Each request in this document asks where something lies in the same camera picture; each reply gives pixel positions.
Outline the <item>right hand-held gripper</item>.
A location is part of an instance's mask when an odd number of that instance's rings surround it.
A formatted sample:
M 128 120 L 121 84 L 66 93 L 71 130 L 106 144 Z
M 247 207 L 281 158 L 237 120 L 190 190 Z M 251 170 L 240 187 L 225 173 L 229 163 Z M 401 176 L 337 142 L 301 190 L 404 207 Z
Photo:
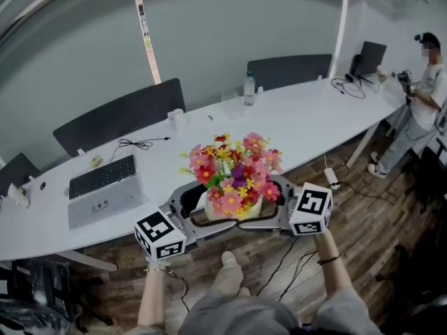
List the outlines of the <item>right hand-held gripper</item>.
M 276 204 L 287 206 L 295 195 L 295 184 L 281 175 L 272 175 L 270 180 L 280 191 Z M 241 230 L 277 230 L 280 211 L 280 207 L 277 207 L 271 215 L 240 221 L 238 227 Z M 295 236 L 321 234 L 328 226 L 331 213 L 332 190 L 306 182 L 301 188 L 288 224 Z

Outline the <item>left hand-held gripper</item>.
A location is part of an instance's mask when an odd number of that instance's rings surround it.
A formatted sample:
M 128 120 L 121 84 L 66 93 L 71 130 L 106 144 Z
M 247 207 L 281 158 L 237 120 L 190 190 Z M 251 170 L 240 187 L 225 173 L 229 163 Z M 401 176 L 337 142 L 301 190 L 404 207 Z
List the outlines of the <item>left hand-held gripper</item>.
M 237 224 L 237 220 L 199 223 L 188 218 L 198 206 L 206 187 L 190 182 L 175 189 L 169 202 L 161 207 L 146 202 L 134 209 L 134 235 L 151 259 L 168 259 L 185 253 L 187 246 L 198 239 L 221 235 Z

